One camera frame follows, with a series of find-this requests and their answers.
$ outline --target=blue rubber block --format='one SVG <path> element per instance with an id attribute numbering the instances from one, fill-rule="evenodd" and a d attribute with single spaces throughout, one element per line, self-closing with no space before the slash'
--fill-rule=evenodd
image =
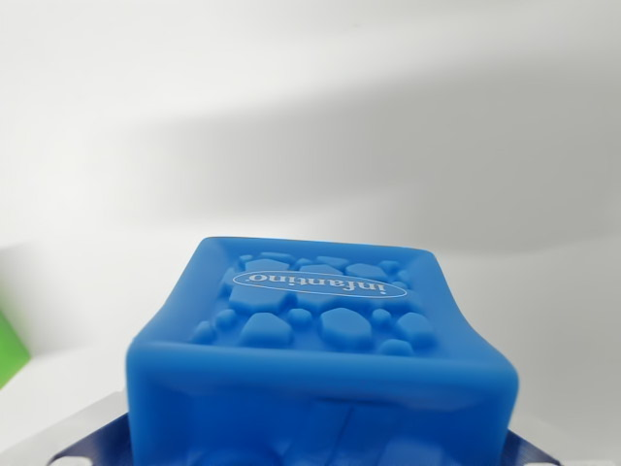
<path id="1" fill-rule="evenodd" d="M 425 250 L 209 238 L 127 354 L 137 466 L 495 466 L 517 375 Z"/>

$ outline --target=green object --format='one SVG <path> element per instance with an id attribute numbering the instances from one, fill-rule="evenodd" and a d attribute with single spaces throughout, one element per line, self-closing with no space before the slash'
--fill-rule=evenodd
<path id="1" fill-rule="evenodd" d="M 6 318 L 0 314 L 0 388 L 30 359 L 28 350 Z"/>

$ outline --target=white background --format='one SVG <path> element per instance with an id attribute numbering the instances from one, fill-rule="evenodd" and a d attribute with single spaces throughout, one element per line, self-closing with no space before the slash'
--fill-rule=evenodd
<path id="1" fill-rule="evenodd" d="M 124 384 L 198 241 L 435 252 L 512 427 L 621 460 L 621 5 L 0 1 L 0 450 Z"/>

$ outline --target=hexagonal bump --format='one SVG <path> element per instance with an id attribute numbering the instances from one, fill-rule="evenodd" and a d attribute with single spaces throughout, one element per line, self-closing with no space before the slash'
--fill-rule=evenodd
<path id="1" fill-rule="evenodd" d="M 291 326 L 281 318 L 268 313 L 251 316 L 245 323 L 240 342 L 247 347 L 285 348 L 293 339 Z"/>
<path id="2" fill-rule="evenodd" d="M 331 309 L 320 319 L 321 338 L 340 350 L 364 350 L 373 343 L 371 325 L 351 309 Z"/>
<path id="3" fill-rule="evenodd" d="M 411 290 L 408 291 L 406 296 L 386 299 L 382 306 L 391 314 L 420 313 L 422 310 L 420 296 Z"/>
<path id="4" fill-rule="evenodd" d="M 399 282 L 411 283 L 411 277 L 409 276 L 409 272 L 407 270 L 400 270 L 397 272 L 397 279 L 399 279 Z"/>
<path id="5" fill-rule="evenodd" d="M 394 284 L 395 286 L 398 286 L 399 288 L 402 288 L 402 289 L 408 289 L 409 288 L 407 283 L 403 283 L 403 282 L 399 282 L 399 281 L 393 282 L 392 284 Z"/>
<path id="6" fill-rule="evenodd" d="M 314 265 L 304 265 L 300 267 L 300 272 L 310 272 L 312 274 L 328 274 L 328 275 L 342 275 L 339 269 L 335 269 L 330 265 L 326 264 L 314 264 Z"/>
<path id="7" fill-rule="evenodd" d="M 360 277 L 362 279 L 377 280 L 379 282 L 387 282 L 388 276 L 376 265 L 370 264 L 353 264 L 345 268 L 345 272 L 352 277 Z"/>
<path id="8" fill-rule="evenodd" d="M 264 259 L 273 259 L 278 262 L 286 262 L 289 265 L 295 262 L 295 257 L 285 252 L 261 252 L 259 257 Z"/>
<path id="9" fill-rule="evenodd" d="M 312 323 L 312 314 L 306 309 L 293 308 L 287 313 L 287 320 L 294 328 L 308 328 Z"/>
<path id="10" fill-rule="evenodd" d="M 304 267 L 305 265 L 312 265 L 313 263 L 314 262 L 312 262 L 310 259 L 302 257 L 301 259 L 295 261 L 295 263 L 293 264 L 293 268 L 295 270 L 300 270 L 300 267 Z"/>
<path id="11" fill-rule="evenodd" d="M 378 329 L 389 329 L 392 327 L 392 316 L 385 309 L 375 309 L 371 313 L 371 324 Z"/>
<path id="12" fill-rule="evenodd" d="M 332 257 L 329 255 L 319 255 L 317 257 L 317 262 L 329 265 L 330 267 L 334 267 L 335 269 L 339 269 L 341 271 L 349 265 L 349 261 L 347 259 L 343 259 L 342 257 Z"/>
<path id="13" fill-rule="evenodd" d="M 208 320 L 203 320 L 196 326 L 190 339 L 197 345 L 209 345 L 213 340 L 215 340 L 215 329 Z"/>
<path id="14" fill-rule="evenodd" d="M 218 330 L 230 330 L 238 322 L 237 313 L 232 309 L 225 309 L 215 315 L 214 324 Z"/>
<path id="15" fill-rule="evenodd" d="M 401 264 L 396 260 L 382 260 L 377 265 L 388 275 L 395 275 L 401 268 Z"/>
<path id="16" fill-rule="evenodd" d="M 320 314 L 334 309 L 341 304 L 339 296 L 332 294 L 296 293 L 296 303 L 299 308 Z"/>
<path id="17" fill-rule="evenodd" d="M 247 272 L 289 270 L 289 264 L 273 259 L 256 259 L 247 262 L 245 264 L 245 270 Z"/>
<path id="18" fill-rule="evenodd" d="M 397 320 L 395 329 L 397 335 L 410 342 L 415 349 L 429 347 L 436 341 L 431 323 L 421 314 L 404 314 Z"/>
<path id="19" fill-rule="evenodd" d="M 280 289 L 237 285 L 229 298 L 229 306 L 242 314 L 281 312 L 289 294 Z"/>
<path id="20" fill-rule="evenodd" d="M 386 354 L 390 356 L 412 356 L 414 350 L 408 342 L 403 340 L 386 340 L 377 349 L 380 354 Z"/>

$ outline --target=infantino logo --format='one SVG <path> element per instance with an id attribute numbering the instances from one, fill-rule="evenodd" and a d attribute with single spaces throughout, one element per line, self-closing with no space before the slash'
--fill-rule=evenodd
<path id="1" fill-rule="evenodd" d="M 399 298 L 408 294 L 394 284 L 343 275 L 294 271 L 261 271 L 239 274 L 236 284 L 298 293 L 333 294 L 357 298 Z"/>

